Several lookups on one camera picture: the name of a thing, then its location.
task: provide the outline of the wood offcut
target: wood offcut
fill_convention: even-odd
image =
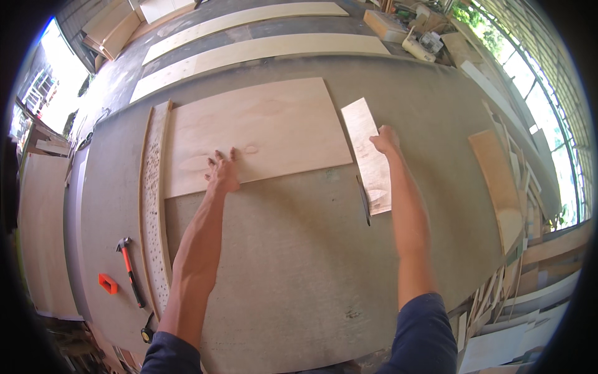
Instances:
[[[349,132],[357,166],[368,196],[370,214],[390,210],[390,168],[386,156],[378,152],[370,141],[378,135],[378,129],[368,108],[365,98],[341,109],[344,123]]]
[[[150,109],[139,171],[139,237],[151,301],[160,318],[170,294],[172,264],[164,220],[164,142],[172,101]]]
[[[490,192],[501,235],[502,254],[506,255],[523,230],[521,206],[511,169],[494,131],[485,130],[468,139]]]

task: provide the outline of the wood scrap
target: wood scrap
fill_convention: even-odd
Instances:
[[[498,302],[498,299],[501,295],[501,291],[502,291],[502,283],[504,281],[505,278],[505,271],[506,271],[507,267],[506,266],[502,266],[500,269],[500,275],[498,276],[498,286],[496,287],[496,292],[494,294],[494,298],[492,300],[492,306],[490,307],[490,309],[494,309],[496,306],[496,303]]]
[[[505,153],[491,130],[469,138],[494,206],[502,252],[507,254],[523,229],[521,206]]]
[[[546,260],[575,250],[590,240],[593,230],[593,221],[587,221],[580,224],[577,229],[559,236],[556,239],[529,247],[523,254],[523,264]]]
[[[164,155],[172,101],[149,111],[139,177],[139,237],[146,276],[151,285],[151,303],[158,320],[166,309],[172,279],[172,264],[164,219]]]
[[[140,79],[130,102],[212,69],[266,57],[300,53],[390,55],[377,37],[349,34],[278,35],[237,42],[176,62]]]
[[[342,108],[341,113],[357,159],[370,215],[388,212],[392,199],[390,168],[386,156],[378,152],[370,141],[371,136],[378,135],[378,129],[365,98]]]
[[[492,316],[492,309],[488,309],[486,312],[484,312],[483,314],[481,314],[477,320],[475,320],[471,326],[469,327],[469,329],[467,330],[467,335],[465,337],[465,340],[470,340],[471,337],[475,336],[478,331],[480,331],[480,329],[482,328],[482,326],[484,326],[485,324],[488,323],[488,321],[490,321],[490,317]]]
[[[251,8],[214,18],[188,29],[178,32],[152,45],[146,54],[142,65],[162,56],[163,54],[180,48],[194,40],[215,34],[220,31],[235,28],[248,23],[263,20],[299,17],[299,16],[348,16],[349,13],[333,2],[300,2],[290,4],[275,4],[265,7]]]
[[[467,312],[459,317],[459,332],[457,334],[457,352],[461,352],[465,347],[465,330],[467,328]]]
[[[204,191],[208,157],[231,147],[241,183],[353,162],[323,79],[260,84],[172,111],[165,198]]]

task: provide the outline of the plywood sheet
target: plywood sheet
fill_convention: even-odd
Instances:
[[[296,2],[247,9],[214,18],[178,32],[152,45],[142,65],[199,38],[252,22],[298,16],[348,16],[333,2]]]
[[[368,104],[361,98],[341,112],[368,196],[370,214],[388,212],[391,209],[390,168],[386,156],[378,152],[370,141],[371,136],[378,135],[378,129]]]
[[[104,39],[110,32],[118,26],[118,24],[124,20],[131,12],[133,8],[128,1],[123,1],[120,5],[116,6],[110,13],[108,13],[102,20],[98,21],[87,33],[87,37],[96,42],[96,44],[102,44]]]
[[[100,49],[109,60],[114,60],[133,35],[141,21],[132,11],[106,36]]]
[[[556,239],[529,247],[523,253],[523,264],[546,260],[579,248],[590,240],[593,232],[594,223],[588,221]]]
[[[181,60],[139,80],[130,102],[162,87],[234,63],[298,53],[390,54],[376,37],[350,34],[294,34],[242,41]]]
[[[527,324],[473,337],[465,349],[459,374],[510,362],[517,352]]]
[[[166,198],[205,190],[214,150],[238,150],[241,183],[353,162],[321,78],[222,93],[175,108],[170,120]]]
[[[41,315],[82,320],[65,257],[63,208],[69,159],[29,153],[25,162],[18,225],[29,295]]]
[[[492,130],[471,135],[468,139],[488,185],[501,234],[502,252],[506,255],[523,229],[515,182],[501,143]]]
[[[89,22],[87,22],[82,28],[81,31],[89,34],[93,28],[100,23],[104,17],[106,17],[114,8],[122,4],[124,0],[112,0],[108,5],[102,8],[95,16],[93,16]]]

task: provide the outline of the plywood board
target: plywood board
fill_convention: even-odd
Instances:
[[[485,130],[468,139],[490,192],[501,234],[502,252],[506,255],[523,228],[521,207],[511,169],[494,131]]]
[[[191,56],[148,75],[137,82],[130,102],[181,79],[222,66],[300,53],[390,54],[378,38],[364,35],[294,34],[252,39]]]
[[[172,264],[164,221],[164,159],[166,131],[172,102],[150,110],[139,171],[139,237],[145,270],[152,289],[152,308],[160,320],[166,309],[172,280]]]
[[[199,38],[248,23],[283,17],[348,15],[333,2],[296,2],[247,9],[199,23],[159,41],[149,48],[142,65]]]
[[[473,337],[465,349],[459,374],[501,365],[515,357],[527,324]]]
[[[172,111],[165,197],[205,190],[208,157],[230,147],[241,183],[353,162],[323,79],[261,84]]]
[[[378,135],[378,128],[368,104],[365,98],[361,98],[341,112],[368,197],[370,214],[388,212],[391,209],[390,168],[386,156],[378,152],[370,141],[371,136]]]
[[[588,221],[556,239],[529,247],[523,253],[523,264],[546,260],[579,248],[590,240],[593,230],[593,221]]]
[[[93,40],[96,44],[101,45],[110,34],[110,32],[118,26],[118,24],[124,20],[131,12],[133,8],[128,1],[123,1],[120,5],[115,7],[110,13],[108,13],[102,20],[97,22],[87,33],[87,37]]]
[[[108,5],[106,5],[105,7],[102,8],[102,10],[100,10],[95,16],[93,16],[89,22],[87,22],[82,28],[81,31],[83,31],[86,34],[89,34],[89,32],[91,30],[93,30],[93,28],[100,23],[104,17],[106,17],[112,10],[114,10],[114,8],[116,8],[117,6],[119,6],[120,4],[122,4],[124,2],[124,0],[112,0]]]
[[[100,49],[109,60],[115,60],[141,21],[132,11],[106,36]]]
[[[526,331],[521,339],[521,342],[515,353],[515,357],[525,355],[530,349],[534,349],[539,346],[546,346],[554,332],[557,330],[560,323],[560,318],[550,318],[545,321],[537,321],[536,326]]]
[[[18,225],[31,301],[46,317],[82,320],[65,257],[63,209],[69,159],[29,153],[25,162]]]

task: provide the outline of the wood grain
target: wood grain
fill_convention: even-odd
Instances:
[[[165,197],[205,190],[208,157],[230,147],[241,183],[353,162],[323,79],[261,84],[172,111]]]
[[[511,169],[492,130],[471,135],[468,139],[490,192],[501,234],[502,253],[506,255],[523,229],[521,206]]]
[[[130,102],[208,70],[266,57],[300,53],[390,54],[378,38],[364,35],[294,34],[252,39],[196,54],[148,75],[137,82]]]
[[[590,240],[593,232],[594,224],[588,221],[556,239],[529,247],[523,253],[523,264],[546,260],[579,248]]]
[[[139,228],[145,268],[152,290],[152,304],[159,320],[166,309],[172,279],[172,264],[164,221],[164,143],[172,102],[151,110],[145,132],[139,178]]]
[[[63,207],[69,159],[29,153],[25,162],[18,225],[31,301],[46,317],[83,320],[66,269]]]
[[[386,156],[378,152],[370,141],[378,129],[364,98],[341,109],[344,123],[351,139],[359,173],[368,196],[370,214],[391,209],[390,168]]]
[[[333,2],[296,2],[247,9],[201,22],[159,41],[149,48],[142,65],[194,40],[252,22],[283,17],[348,15]]]

